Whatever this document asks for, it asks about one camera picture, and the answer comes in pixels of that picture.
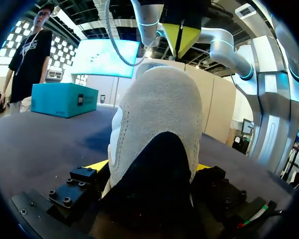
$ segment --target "man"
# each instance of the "man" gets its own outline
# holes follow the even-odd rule
[[[11,115],[28,111],[31,105],[32,85],[45,81],[50,59],[52,32],[43,30],[42,27],[53,10],[53,4],[47,4],[39,10],[34,18],[33,32],[22,41],[9,64],[0,101],[4,103],[5,91],[14,72],[10,99]]]

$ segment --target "screw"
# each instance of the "screw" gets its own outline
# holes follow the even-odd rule
[[[62,202],[65,205],[70,205],[71,204],[71,198],[70,197],[65,197],[65,198],[63,198]]]
[[[27,214],[27,211],[26,211],[26,209],[21,209],[20,213],[21,213],[22,215],[26,215],[26,214]]]
[[[53,197],[53,196],[55,196],[56,195],[56,192],[54,191],[54,190],[50,190],[50,192],[49,192],[49,196],[50,197]]]
[[[85,188],[85,183],[84,183],[84,182],[79,182],[79,187],[80,187],[81,189]]]

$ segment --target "beige partition wall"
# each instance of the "beige partition wall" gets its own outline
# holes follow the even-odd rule
[[[185,65],[185,72],[195,81],[202,101],[203,132],[205,132],[213,93],[214,75],[191,65]]]
[[[155,63],[167,65],[167,66],[172,66],[172,67],[175,67],[175,68],[180,69],[182,71],[184,71],[184,68],[185,68],[185,64],[181,63],[181,62],[166,61],[166,60],[161,60],[161,59],[148,59],[148,58],[145,58],[144,61],[141,64],[139,64],[138,66],[134,67],[133,76],[132,76],[133,80],[135,80],[135,78],[136,78],[136,72],[138,70],[138,67],[140,65],[144,64],[144,63],[149,63],[149,62],[155,62]]]
[[[214,76],[214,87],[205,133],[226,143],[233,118],[236,99],[235,86]]]

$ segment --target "ceiling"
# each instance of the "ceiling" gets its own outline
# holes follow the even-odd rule
[[[65,14],[79,27],[83,36],[87,39],[109,38],[105,29],[105,0],[49,0],[54,5],[60,6]],[[39,0],[37,6],[34,6],[26,17],[33,19],[38,11],[38,7],[44,5],[47,0]],[[244,3],[249,3],[255,9],[257,7],[251,0],[212,0],[212,13],[202,19],[203,27],[223,28],[231,32],[234,36],[235,46],[245,43],[253,38],[253,33],[244,25],[244,23],[235,15],[235,9]],[[135,21],[134,9],[130,0],[111,0],[110,12],[111,21],[114,28],[111,28],[115,38],[123,40],[141,41],[140,33]],[[161,19],[166,15],[166,9],[163,8]],[[62,22],[58,17],[50,18],[46,23],[49,28],[65,37],[73,44],[78,44],[80,38]],[[213,62],[209,55],[209,44],[194,44],[189,51],[178,61],[196,66],[199,64],[201,69],[213,74],[224,76],[228,75],[228,70],[221,64]],[[152,58],[168,59],[171,56],[166,39],[162,38],[158,47],[153,50]]]

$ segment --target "black t-shirt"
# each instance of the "black t-shirt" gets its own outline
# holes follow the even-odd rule
[[[9,68],[14,71],[10,103],[22,101],[31,96],[32,85],[40,82],[44,60],[50,56],[52,31],[42,30],[32,42],[21,64],[22,50],[28,47],[34,37],[35,34],[21,42],[9,64]]]

